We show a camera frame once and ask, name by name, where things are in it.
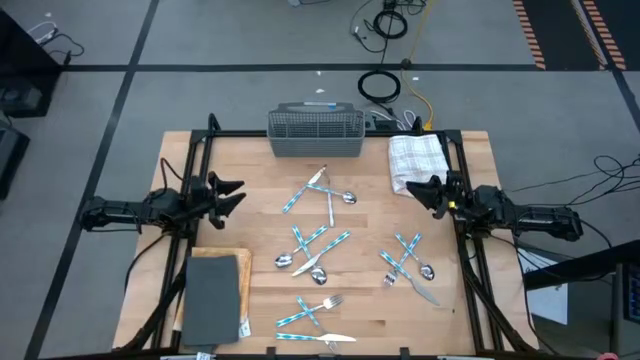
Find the white towel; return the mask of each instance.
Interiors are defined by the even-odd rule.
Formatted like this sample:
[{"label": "white towel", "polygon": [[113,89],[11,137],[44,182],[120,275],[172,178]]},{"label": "white towel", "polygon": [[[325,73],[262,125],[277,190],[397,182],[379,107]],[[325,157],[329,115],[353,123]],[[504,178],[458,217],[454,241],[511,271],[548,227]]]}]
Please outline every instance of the white towel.
[{"label": "white towel", "polygon": [[436,135],[394,136],[389,139],[389,168],[393,192],[413,197],[407,191],[407,181],[427,182],[438,175],[447,181],[447,160]]}]

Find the gray plastic basket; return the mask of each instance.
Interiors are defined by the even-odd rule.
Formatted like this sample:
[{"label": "gray plastic basket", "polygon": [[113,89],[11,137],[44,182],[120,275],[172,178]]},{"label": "gray plastic basket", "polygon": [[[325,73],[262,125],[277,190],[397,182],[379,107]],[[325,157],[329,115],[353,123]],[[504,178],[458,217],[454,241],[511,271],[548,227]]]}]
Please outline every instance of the gray plastic basket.
[{"label": "gray plastic basket", "polygon": [[278,157],[357,157],[364,116],[349,103],[285,103],[269,112],[267,136]]}]

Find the wooden board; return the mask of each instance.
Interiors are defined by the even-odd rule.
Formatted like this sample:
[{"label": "wooden board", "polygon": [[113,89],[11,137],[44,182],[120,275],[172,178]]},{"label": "wooden board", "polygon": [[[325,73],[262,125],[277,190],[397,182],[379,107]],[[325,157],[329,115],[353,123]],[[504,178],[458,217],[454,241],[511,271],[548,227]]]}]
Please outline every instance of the wooden board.
[{"label": "wooden board", "polygon": [[[464,132],[463,138],[474,186],[497,185],[487,134]],[[183,168],[188,139],[188,132],[166,133],[160,157],[167,158],[176,169]],[[300,311],[296,296],[315,306],[335,294],[343,294],[344,303],[334,310],[320,311],[317,316],[328,331],[357,338],[356,343],[341,344],[343,354],[398,354],[400,347],[409,347],[413,355],[474,353],[451,219],[434,220],[417,201],[392,193],[387,144],[386,138],[367,138],[362,155],[353,159],[276,159],[266,138],[214,140],[210,169],[223,180],[244,180],[242,191],[247,198],[227,220],[225,230],[215,230],[207,221],[201,221],[197,246],[242,247],[253,254],[249,306],[252,336],[220,346],[218,353],[262,354],[267,346],[276,346],[279,354],[326,352],[326,345],[321,342],[275,340],[276,331],[318,334],[309,319],[282,328],[276,328],[275,322]],[[326,196],[311,191],[302,196],[289,214],[282,214],[284,204],[323,164],[328,164],[332,187],[352,191],[358,196],[358,203],[347,205],[334,198],[336,228],[310,246],[312,253],[316,253],[343,231],[352,232],[350,238],[322,258],[329,280],[318,286],[308,274],[291,277],[305,262],[302,254],[286,270],[276,269],[273,262],[283,251],[296,247],[291,232],[293,224],[307,237],[328,223]],[[161,184],[158,167],[153,187]],[[179,183],[171,179],[171,185],[178,187]],[[433,266],[436,278],[432,282],[420,281],[442,306],[433,306],[421,298],[406,279],[399,279],[392,288],[383,286],[389,266],[378,255],[379,250],[386,250],[396,259],[403,253],[395,232],[408,239],[416,232],[423,234],[416,253]],[[145,231],[138,251],[156,233]],[[114,346],[126,343],[157,303],[167,248],[168,242],[154,248],[132,272]],[[537,347],[527,325],[515,251],[506,244],[488,240],[486,254],[497,305],[525,340]],[[412,259],[407,260],[405,268],[417,275],[417,264]],[[174,313],[172,307],[167,314],[170,325]],[[484,311],[481,314],[486,331],[486,315]],[[163,344],[169,343],[170,325],[165,329]]]}]

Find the spoon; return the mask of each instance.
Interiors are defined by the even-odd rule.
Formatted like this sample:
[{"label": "spoon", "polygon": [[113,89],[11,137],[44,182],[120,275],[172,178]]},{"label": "spoon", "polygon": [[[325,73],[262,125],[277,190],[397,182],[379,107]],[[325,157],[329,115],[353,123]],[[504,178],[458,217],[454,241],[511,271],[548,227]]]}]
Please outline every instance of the spoon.
[{"label": "spoon", "polygon": [[[309,245],[313,240],[315,240],[318,236],[322,235],[325,231],[327,231],[327,227],[326,226],[322,226],[320,227],[318,230],[316,230],[315,233],[313,233],[313,235],[309,236],[309,238],[307,239],[307,241],[304,243],[305,246]],[[287,266],[293,264],[293,255],[295,253],[297,253],[298,251],[302,250],[302,246],[298,246],[295,250],[293,250],[293,252],[291,253],[282,253],[280,254],[280,256],[278,256],[276,258],[275,264],[276,267],[278,269],[284,269]]]},{"label": "spoon", "polygon": [[407,246],[407,243],[402,238],[402,235],[396,233],[396,238],[398,239],[398,241],[402,243],[402,246],[404,246],[404,248],[407,249],[407,251],[411,254],[411,256],[413,256],[413,258],[416,259],[416,261],[420,264],[420,275],[422,275],[423,278],[429,281],[433,280],[436,277],[436,273],[433,271],[433,268],[431,267],[431,265],[425,264],[420,260],[418,255],[416,255],[413,252],[413,249]]},{"label": "spoon", "polygon": [[327,188],[323,188],[322,186],[318,186],[318,185],[313,185],[313,184],[307,184],[307,187],[310,189],[314,189],[314,190],[318,190],[318,191],[323,191],[329,194],[333,194],[333,195],[337,195],[337,196],[342,196],[342,200],[344,202],[346,202],[347,204],[355,204],[356,201],[358,201],[358,199],[356,198],[356,196],[350,192],[350,191],[346,191],[344,193],[339,193],[337,191],[333,191],[331,189],[327,189]]},{"label": "spoon", "polygon": [[[296,225],[293,225],[292,229],[293,234],[296,236],[296,239],[298,239],[298,242],[302,247],[302,250],[304,251],[305,255],[307,255],[307,259],[311,259],[311,253],[309,252],[309,249],[307,249],[307,245],[305,244],[304,240],[302,240],[300,230]],[[317,262],[311,267],[311,278],[318,285],[324,285],[327,282],[327,273]]]}]

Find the metal fork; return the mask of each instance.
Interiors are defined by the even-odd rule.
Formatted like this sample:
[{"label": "metal fork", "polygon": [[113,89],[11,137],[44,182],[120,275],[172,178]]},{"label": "metal fork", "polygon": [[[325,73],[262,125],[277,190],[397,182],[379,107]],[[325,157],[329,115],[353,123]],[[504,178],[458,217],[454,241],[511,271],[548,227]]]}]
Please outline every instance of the metal fork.
[{"label": "metal fork", "polygon": [[[318,305],[316,307],[312,307],[311,309],[309,309],[310,312],[315,312],[318,311],[322,308],[325,308],[327,310],[334,308],[340,304],[342,304],[342,302],[344,301],[344,298],[342,297],[342,295],[334,295],[332,297],[328,297],[326,299],[324,299],[322,301],[321,305]],[[293,316],[289,316],[288,318],[282,319],[282,320],[278,320],[276,321],[276,326],[277,327],[281,327],[281,326],[285,326],[287,324],[291,324],[292,322],[301,319],[303,317],[307,316],[307,313],[305,311],[303,312],[299,312]]]},{"label": "metal fork", "polygon": [[[328,334],[329,332],[325,328],[323,328],[322,325],[320,325],[320,323],[318,322],[318,319],[316,319],[316,317],[309,310],[309,308],[304,303],[304,301],[302,301],[302,298],[298,296],[297,300],[298,300],[298,304],[300,304],[300,307],[302,307],[302,310],[304,310],[304,312],[311,318],[311,321],[313,321],[315,326],[317,326],[318,329],[320,329],[320,332],[322,332],[322,335]],[[329,350],[331,350],[332,353],[335,354],[337,352],[338,344],[336,344],[335,341],[325,341],[324,343],[327,344],[327,346],[329,347]]]},{"label": "metal fork", "polygon": [[[417,233],[416,236],[411,241],[411,244],[409,245],[409,249],[407,249],[407,251],[404,252],[404,255],[402,255],[402,259],[400,259],[400,262],[399,262],[400,266],[402,266],[404,261],[407,260],[407,258],[409,257],[409,254],[411,254],[411,252],[413,251],[413,248],[416,245],[418,245],[418,241],[420,241],[420,239],[422,239],[422,234]],[[391,287],[393,286],[393,284],[396,282],[397,279],[398,279],[398,271],[396,270],[395,267],[391,268],[391,270],[389,270],[387,275],[384,276],[384,285],[387,287]]]}]

